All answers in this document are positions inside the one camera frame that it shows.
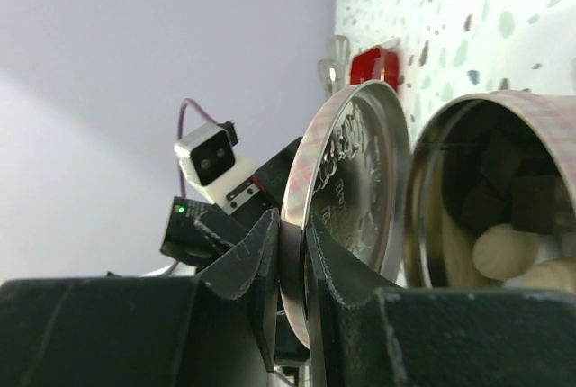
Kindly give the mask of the dark brown square chocolate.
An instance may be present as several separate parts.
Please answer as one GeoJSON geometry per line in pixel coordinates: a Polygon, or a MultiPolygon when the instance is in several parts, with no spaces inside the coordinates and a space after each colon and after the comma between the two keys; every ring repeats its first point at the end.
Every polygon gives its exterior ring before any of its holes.
{"type": "Polygon", "coordinates": [[[517,176],[511,181],[511,225],[514,230],[554,233],[555,175],[517,176]]]}

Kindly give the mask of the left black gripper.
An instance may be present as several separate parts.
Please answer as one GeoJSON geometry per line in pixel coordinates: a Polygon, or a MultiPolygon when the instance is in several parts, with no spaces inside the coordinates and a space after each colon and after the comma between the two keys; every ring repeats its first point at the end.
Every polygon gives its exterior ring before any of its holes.
{"type": "Polygon", "coordinates": [[[224,204],[176,196],[160,252],[202,270],[236,246],[260,216],[279,209],[293,164],[297,138],[226,194],[224,204]]]}

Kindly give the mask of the metal tweezers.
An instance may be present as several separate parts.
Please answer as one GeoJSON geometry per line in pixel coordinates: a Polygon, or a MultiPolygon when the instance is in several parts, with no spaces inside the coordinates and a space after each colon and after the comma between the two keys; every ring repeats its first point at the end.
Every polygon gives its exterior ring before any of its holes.
{"type": "Polygon", "coordinates": [[[327,56],[318,62],[319,79],[326,99],[347,85],[350,55],[348,37],[333,35],[327,38],[327,56]]]}

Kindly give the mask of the round metal tin lid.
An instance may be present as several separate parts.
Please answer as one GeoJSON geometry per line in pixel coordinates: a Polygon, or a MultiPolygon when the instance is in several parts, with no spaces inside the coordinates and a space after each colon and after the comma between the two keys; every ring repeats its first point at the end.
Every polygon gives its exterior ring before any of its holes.
{"type": "Polygon", "coordinates": [[[283,195],[280,288],[286,317],[307,347],[305,228],[318,219],[371,270],[395,281],[404,237],[410,139],[386,83],[350,85],[316,113],[297,148],[283,195]]]}

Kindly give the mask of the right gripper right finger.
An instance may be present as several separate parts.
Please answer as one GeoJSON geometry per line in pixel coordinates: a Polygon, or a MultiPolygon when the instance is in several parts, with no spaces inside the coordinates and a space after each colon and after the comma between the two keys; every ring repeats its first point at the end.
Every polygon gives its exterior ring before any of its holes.
{"type": "Polygon", "coordinates": [[[315,385],[574,385],[572,294],[401,288],[341,247],[319,219],[306,239],[315,385]]]}

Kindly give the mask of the round metal tin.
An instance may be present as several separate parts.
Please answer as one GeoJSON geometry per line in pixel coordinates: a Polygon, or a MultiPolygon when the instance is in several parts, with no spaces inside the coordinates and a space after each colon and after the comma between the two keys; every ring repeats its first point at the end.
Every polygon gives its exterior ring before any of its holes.
{"type": "Polygon", "coordinates": [[[415,144],[411,287],[575,288],[575,99],[503,90],[442,106],[415,144]]]}

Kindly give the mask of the white swirl oval chocolate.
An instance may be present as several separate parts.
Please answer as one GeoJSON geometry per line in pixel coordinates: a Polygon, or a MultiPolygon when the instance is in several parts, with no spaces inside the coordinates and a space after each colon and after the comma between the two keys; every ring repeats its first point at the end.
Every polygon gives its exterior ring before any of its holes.
{"type": "Polygon", "coordinates": [[[524,288],[575,292],[575,260],[548,260],[530,268],[522,284],[524,288]]]}

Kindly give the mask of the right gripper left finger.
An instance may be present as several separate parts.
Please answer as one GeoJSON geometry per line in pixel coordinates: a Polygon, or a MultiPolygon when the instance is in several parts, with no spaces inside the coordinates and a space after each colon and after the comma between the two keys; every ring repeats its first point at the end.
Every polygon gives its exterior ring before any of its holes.
{"type": "Polygon", "coordinates": [[[4,386],[264,386],[275,366],[279,215],[195,275],[1,287],[4,386]]]}

